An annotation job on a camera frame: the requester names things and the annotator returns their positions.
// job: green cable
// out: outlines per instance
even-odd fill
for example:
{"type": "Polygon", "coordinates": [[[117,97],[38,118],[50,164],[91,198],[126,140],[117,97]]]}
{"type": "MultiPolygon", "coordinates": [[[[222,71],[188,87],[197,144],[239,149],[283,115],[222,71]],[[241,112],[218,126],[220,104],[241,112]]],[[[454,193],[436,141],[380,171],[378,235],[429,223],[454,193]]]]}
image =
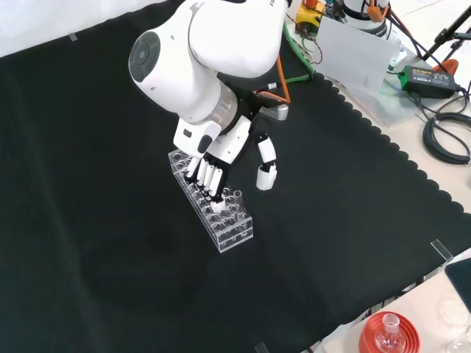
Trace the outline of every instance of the green cable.
{"type": "Polygon", "coordinates": [[[297,55],[297,57],[299,57],[299,59],[302,61],[302,63],[305,65],[305,67],[311,72],[311,74],[314,74],[316,71],[311,66],[311,64],[306,60],[304,55],[302,55],[302,52],[298,49],[297,44],[294,42],[294,39],[289,34],[288,26],[286,26],[286,22],[283,24],[283,33],[285,34],[286,40],[288,41],[291,49],[294,51],[294,53],[297,55]]]}
{"type": "Polygon", "coordinates": [[[311,79],[309,75],[293,77],[292,79],[287,79],[286,83],[294,83],[294,82],[307,82],[311,79]]]}

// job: red lid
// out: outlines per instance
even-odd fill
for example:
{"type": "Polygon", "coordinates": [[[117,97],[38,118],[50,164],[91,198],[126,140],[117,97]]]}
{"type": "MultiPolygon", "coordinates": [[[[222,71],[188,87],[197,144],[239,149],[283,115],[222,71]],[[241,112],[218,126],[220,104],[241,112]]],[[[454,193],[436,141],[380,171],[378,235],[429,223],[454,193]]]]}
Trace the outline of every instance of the red lid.
{"type": "Polygon", "coordinates": [[[395,314],[400,320],[400,329],[404,333],[406,339],[406,347],[403,353],[418,353],[420,349],[419,334],[415,330],[414,325],[402,315],[390,311],[381,311],[371,316],[366,322],[360,337],[360,352],[361,353],[381,353],[380,349],[376,346],[376,332],[383,325],[383,316],[385,314],[395,314]]]}

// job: glass bottle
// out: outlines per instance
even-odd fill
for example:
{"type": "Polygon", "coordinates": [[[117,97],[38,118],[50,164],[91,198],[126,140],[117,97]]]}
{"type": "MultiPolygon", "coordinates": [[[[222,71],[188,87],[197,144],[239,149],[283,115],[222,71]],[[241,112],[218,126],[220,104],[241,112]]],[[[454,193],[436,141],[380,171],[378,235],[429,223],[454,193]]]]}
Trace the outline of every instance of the glass bottle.
{"type": "Polygon", "coordinates": [[[389,313],[383,316],[383,325],[376,332],[376,346],[384,353],[404,352],[406,339],[397,315],[389,313]]]}

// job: white paper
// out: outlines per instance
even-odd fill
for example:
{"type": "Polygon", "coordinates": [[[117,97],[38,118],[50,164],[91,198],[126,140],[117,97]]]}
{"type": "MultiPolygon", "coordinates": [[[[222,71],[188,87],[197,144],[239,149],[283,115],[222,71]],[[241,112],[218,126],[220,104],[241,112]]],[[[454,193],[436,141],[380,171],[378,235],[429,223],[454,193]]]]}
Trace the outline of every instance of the white paper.
{"type": "Polygon", "coordinates": [[[328,17],[322,18],[316,41],[323,59],[314,68],[346,87],[370,95],[380,90],[389,63],[400,49],[399,43],[391,43],[328,17]]]}

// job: scalloped edge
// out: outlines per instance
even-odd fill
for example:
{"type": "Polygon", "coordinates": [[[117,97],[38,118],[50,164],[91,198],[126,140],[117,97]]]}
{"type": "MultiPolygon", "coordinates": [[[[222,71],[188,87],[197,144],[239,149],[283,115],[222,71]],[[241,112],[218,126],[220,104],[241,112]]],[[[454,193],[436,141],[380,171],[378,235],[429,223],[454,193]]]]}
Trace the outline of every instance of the scalloped edge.
{"type": "Polygon", "coordinates": [[[386,145],[388,145],[390,149],[394,149],[396,153],[399,153],[399,155],[403,159],[406,160],[406,165],[414,173],[418,173],[421,179],[424,179],[429,185],[431,185],[434,189],[436,189],[443,199],[447,199],[447,202],[450,202],[451,207],[456,208],[457,210],[459,210],[460,213],[464,214],[466,218],[471,219],[471,213],[465,212],[462,204],[460,204],[457,201],[454,201],[450,193],[448,193],[446,190],[441,189],[440,185],[435,180],[428,177],[426,171],[419,169],[419,166],[417,165],[417,163],[409,158],[409,155],[406,151],[403,151],[398,144],[391,142],[391,138],[388,135],[383,134],[383,132],[381,131],[381,128],[377,126],[373,126],[371,120],[369,120],[368,118],[365,118],[363,113],[360,110],[355,109],[353,104],[349,101],[350,99],[344,96],[341,93],[340,89],[336,87],[332,81],[330,81],[323,74],[318,73],[318,72],[314,74],[313,81],[315,79],[318,79],[327,89],[335,93],[337,97],[339,98],[339,101],[341,101],[341,103],[345,107],[347,107],[348,110],[352,111],[353,115],[355,115],[356,118],[359,118],[361,124],[367,125],[368,129],[371,130],[372,133],[377,135],[380,138],[380,140],[383,141],[383,143],[386,143],[386,145]]]}

